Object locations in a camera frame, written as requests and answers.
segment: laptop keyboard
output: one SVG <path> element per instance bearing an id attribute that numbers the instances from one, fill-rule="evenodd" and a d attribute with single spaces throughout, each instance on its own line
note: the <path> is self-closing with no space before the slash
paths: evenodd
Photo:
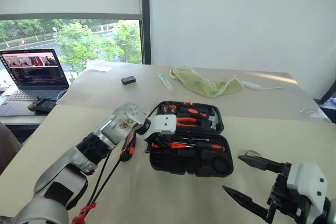
<path id="1" fill-rule="evenodd" d="M 56 100 L 58 94 L 64 90 L 41 89 L 41 90 L 17 90 L 6 101 L 35 101 L 37 97 L 40 99 Z"/>

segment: window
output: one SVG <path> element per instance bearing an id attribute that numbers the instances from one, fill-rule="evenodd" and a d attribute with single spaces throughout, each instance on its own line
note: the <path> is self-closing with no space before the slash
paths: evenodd
<path id="1" fill-rule="evenodd" d="M 93 61 L 142 63 L 138 20 L 0 20 L 0 50 L 44 48 L 55 49 L 72 78 Z"/>

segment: chair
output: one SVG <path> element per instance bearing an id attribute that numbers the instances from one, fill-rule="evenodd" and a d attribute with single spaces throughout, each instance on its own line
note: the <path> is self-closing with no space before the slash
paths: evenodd
<path id="1" fill-rule="evenodd" d="M 0 122 L 0 174 L 20 149 L 21 145 L 16 137 Z"/>

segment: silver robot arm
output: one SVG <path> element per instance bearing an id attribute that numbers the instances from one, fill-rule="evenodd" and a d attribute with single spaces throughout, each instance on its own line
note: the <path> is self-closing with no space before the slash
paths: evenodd
<path id="1" fill-rule="evenodd" d="M 77 204 L 88 186 L 86 176 L 93 174 L 98 163 L 131 131 L 144 140 L 156 132 L 174 134 L 175 129 L 175 115 L 149 119 L 136 104 L 125 103 L 39 177 L 33 199 L 17 214 L 14 224 L 36 220 L 68 224 L 68 210 Z"/>

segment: black tool case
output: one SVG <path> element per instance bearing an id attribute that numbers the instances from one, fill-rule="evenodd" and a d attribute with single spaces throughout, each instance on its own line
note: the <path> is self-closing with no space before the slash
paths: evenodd
<path id="1" fill-rule="evenodd" d="M 174 135 L 153 134 L 148 138 L 147 152 L 150 153 L 150 163 L 154 169 L 174 174 L 188 172 L 200 177 L 226 177 L 233 172 L 230 147 L 227 140 L 220 135 L 224 125 L 217 107 L 164 101 L 158 105 L 157 114 L 175 114 L 177 126 Z M 216 125 L 211 122 L 214 116 L 218 119 Z M 171 146 L 180 144 L 188 147 Z M 209 150 L 209 146 L 223 146 L 225 151 Z"/>

